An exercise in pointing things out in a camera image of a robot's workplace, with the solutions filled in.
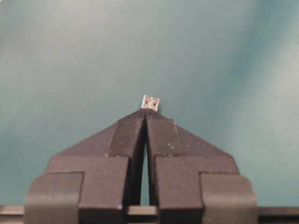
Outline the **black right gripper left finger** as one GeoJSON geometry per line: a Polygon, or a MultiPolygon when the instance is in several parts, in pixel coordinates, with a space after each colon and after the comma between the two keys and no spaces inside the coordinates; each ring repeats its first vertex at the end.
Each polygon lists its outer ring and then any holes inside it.
{"type": "Polygon", "coordinates": [[[55,154],[25,198],[27,224],[122,224],[140,199],[145,110],[55,154]]]}

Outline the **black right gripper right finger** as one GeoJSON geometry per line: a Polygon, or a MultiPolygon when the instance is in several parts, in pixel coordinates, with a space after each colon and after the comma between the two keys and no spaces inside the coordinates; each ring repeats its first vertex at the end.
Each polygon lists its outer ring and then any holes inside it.
{"type": "Polygon", "coordinates": [[[161,224],[255,224],[256,195],[234,158],[145,111],[150,166],[150,201],[161,224]]]}

